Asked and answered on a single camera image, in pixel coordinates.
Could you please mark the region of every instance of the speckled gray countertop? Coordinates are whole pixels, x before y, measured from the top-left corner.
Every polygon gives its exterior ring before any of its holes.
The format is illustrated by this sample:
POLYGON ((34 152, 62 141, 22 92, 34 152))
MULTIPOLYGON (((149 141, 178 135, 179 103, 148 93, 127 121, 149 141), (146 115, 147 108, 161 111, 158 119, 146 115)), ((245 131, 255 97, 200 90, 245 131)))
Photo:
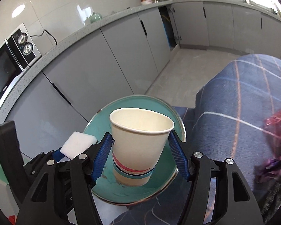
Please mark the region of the speckled gray countertop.
POLYGON ((94 32, 95 30, 112 23, 118 19, 121 19, 123 17, 126 17, 128 15, 138 13, 140 11, 154 8, 154 7, 161 7, 166 6, 172 3, 181 3, 181 2, 192 2, 192 1, 201 1, 201 2, 219 2, 219 3, 228 3, 232 5, 239 5, 244 6, 247 8, 255 9, 257 11, 260 11, 262 13, 265 13, 269 16, 272 16, 273 18, 279 20, 281 22, 281 19, 270 13, 269 11, 258 7, 253 6, 250 4, 243 3, 238 0, 173 0, 173 1, 164 1, 159 3, 153 3, 150 5, 145 6, 137 6, 134 8, 126 9, 123 11, 120 11, 118 13, 112 14, 110 16, 104 17, 102 20, 96 21, 93 24, 87 25, 72 35, 68 36, 61 42, 59 42, 56 46, 54 46, 50 51, 48 51, 45 55, 41 57, 35 64, 33 64, 30 68, 26 69, 22 75, 22 77, 19 79, 19 81, 15 84, 14 88, 11 90, 10 94, 6 98, 5 102, 3 103, 1 109, 0 109, 0 124, 2 124, 6 117, 8 116, 9 112, 11 111, 13 105, 17 101, 17 99, 20 97, 20 95, 23 93, 23 91, 26 89, 26 87, 32 82, 32 80, 41 72, 42 69, 44 69, 53 59, 55 59, 59 54, 61 54, 63 51, 68 49, 71 45, 76 43, 77 41, 81 40, 83 37, 87 36, 88 34, 94 32))

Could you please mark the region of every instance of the power cord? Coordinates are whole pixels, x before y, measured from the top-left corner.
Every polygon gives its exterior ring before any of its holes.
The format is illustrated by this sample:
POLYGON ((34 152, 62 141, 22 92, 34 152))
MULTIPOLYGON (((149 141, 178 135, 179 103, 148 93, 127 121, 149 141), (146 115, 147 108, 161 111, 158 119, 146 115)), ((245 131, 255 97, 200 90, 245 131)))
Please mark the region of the power cord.
MULTIPOLYGON (((31 35, 30 37, 34 37, 34 36, 36 36, 36 37, 40 37, 40 36, 42 36, 43 34, 44 34, 44 32, 47 32, 49 35, 51 35, 49 32, 48 32, 48 30, 43 30, 43 33, 41 34, 41 35, 31 35)), ((57 41, 56 41, 56 39, 54 38, 54 36, 53 35, 51 35, 52 36, 52 38, 55 40, 55 44, 57 45, 57 41)))

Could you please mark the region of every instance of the kitchen cabinet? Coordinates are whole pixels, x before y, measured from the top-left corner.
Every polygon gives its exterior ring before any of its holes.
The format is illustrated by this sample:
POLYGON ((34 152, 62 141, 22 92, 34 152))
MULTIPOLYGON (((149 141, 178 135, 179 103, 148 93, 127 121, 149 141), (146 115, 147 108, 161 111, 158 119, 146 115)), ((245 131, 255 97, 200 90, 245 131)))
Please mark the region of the kitchen cabinet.
POLYGON ((148 9, 138 13, 142 21, 146 37, 158 70, 158 73, 170 60, 170 46, 158 8, 148 9))
POLYGON ((134 94, 144 94, 158 71, 137 14, 101 28, 134 94))
POLYGON ((175 3, 171 7, 180 44, 209 46, 203 2, 175 3))
POLYGON ((204 3, 210 46, 234 49, 232 6, 224 3, 204 3))
POLYGON ((232 6, 234 49, 249 54, 260 53, 261 13, 251 8, 232 6))
POLYGON ((281 22, 261 13, 261 47, 259 53, 281 57, 281 22))
POLYGON ((87 125, 43 73, 21 94, 8 120, 15 121, 20 150, 30 158, 57 150, 74 131, 83 132, 87 125))
POLYGON ((88 121, 108 103, 133 94, 100 30, 79 40, 43 72, 88 121))

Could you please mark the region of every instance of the cup rim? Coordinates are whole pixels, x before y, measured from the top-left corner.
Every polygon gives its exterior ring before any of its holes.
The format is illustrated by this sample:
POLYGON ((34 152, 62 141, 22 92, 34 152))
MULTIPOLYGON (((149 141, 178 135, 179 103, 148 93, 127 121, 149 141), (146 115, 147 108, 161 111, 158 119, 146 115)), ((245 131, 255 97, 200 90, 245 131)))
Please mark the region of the cup rim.
POLYGON ((151 111, 151 110, 147 110, 147 109, 143 109, 143 108, 135 108, 135 107, 126 107, 126 108, 119 108, 119 109, 116 109, 114 111, 112 111, 112 113, 109 115, 109 120, 112 124, 114 124, 115 126, 119 127, 119 128, 122 128, 122 129, 125 129, 125 130, 128 130, 128 131, 132 131, 132 132, 136 132, 136 133, 141 133, 141 134, 164 134, 164 133, 167 133, 167 132, 170 132, 171 130, 173 130, 174 128, 174 121, 172 119, 170 119, 168 116, 166 115, 163 115, 159 112, 155 112, 155 111, 151 111), (158 115, 162 115, 166 118, 168 118, 171 123, 172 123, 172 126, 171 128, 168 128, 166 130, 160 130, 160 131, 150 131, 150 130, 139 130, 139 129, 134 129, 134 128, 130 128, 130 127, 127 127, 125 125, 122 125, 122 124, 119 124, 115 121, 112 120, 112 115, 115 113, 115 112, 118 112, 120 110, 123 110, 123 109, 137 109, 137 110, 141 110, 141 111, 145 111, 145 112, 152 112, 152 113, 155 113, 155 114, 158 114, 158 115))

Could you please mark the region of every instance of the gray floor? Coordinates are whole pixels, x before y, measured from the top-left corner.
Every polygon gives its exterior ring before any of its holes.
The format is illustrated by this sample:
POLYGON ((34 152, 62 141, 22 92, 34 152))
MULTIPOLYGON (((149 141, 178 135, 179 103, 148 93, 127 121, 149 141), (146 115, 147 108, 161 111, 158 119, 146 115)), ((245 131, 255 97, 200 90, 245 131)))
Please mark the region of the gray floor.
POLYGON ((147 95, 163 99, 172 106, 195 107, 197 92, 239 55, 212 51, 180 49, 147 95))

